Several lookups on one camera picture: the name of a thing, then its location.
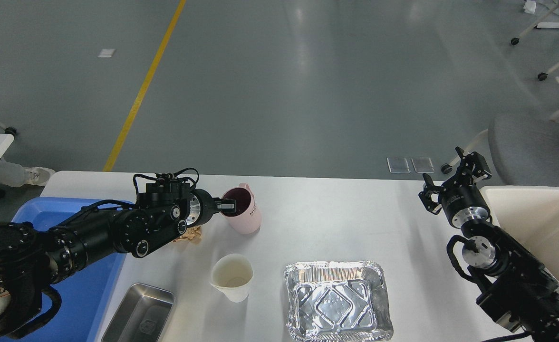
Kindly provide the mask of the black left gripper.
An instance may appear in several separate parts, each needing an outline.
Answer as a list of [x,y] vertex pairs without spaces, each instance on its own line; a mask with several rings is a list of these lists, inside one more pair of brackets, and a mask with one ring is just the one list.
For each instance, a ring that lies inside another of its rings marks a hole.
[[236,200],[214,199],[210,193],[203,189],[194,189],[191,192],[190,212],[185,221],[187,227],[204,225],[217,212],[236,212]]

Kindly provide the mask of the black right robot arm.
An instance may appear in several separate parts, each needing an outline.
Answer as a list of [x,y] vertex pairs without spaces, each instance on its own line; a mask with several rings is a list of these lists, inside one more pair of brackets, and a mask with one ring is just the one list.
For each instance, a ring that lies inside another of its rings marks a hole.
[[559,342],[559,281],[515,238],[493,222],[477,182],[492,177],[485,158],[456,147],[459,164],[441,185],[423,174],[418,197],[432,214],[444,212],[451,227],[445,247],[457,274],[475,284],[476,304],[510,331],[498,342],[529,336],[534,342]]

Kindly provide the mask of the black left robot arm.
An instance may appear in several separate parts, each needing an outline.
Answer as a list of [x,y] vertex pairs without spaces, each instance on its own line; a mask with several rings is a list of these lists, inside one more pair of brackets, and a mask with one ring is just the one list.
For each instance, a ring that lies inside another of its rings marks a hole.
[[136,201],[100,200],[47,231],[30,222],[0,221],[0,336],[20,339],[59,312],[53,285],[114,253],[143,258],[207,223],[234,213],[235,199],[212,197],[199,179],[175,173],[136,173]]

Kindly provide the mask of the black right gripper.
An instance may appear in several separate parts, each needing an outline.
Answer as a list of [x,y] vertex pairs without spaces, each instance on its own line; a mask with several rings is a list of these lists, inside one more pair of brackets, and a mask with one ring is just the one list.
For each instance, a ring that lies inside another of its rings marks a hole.
[[[478,182],[492,178],[491,169],[478,152],[466,153],[461,147],[455,147],[455,150],[460,164],[453,175],[454,186],[436,185],[429,174],[423,173],[424,185],[419,199],[435,216],[443,209],[449,224],[456,229],[473,219],[491,222],[491,210],[476,186]],[[432,199],[433,195],[440,195],[440,203]]]

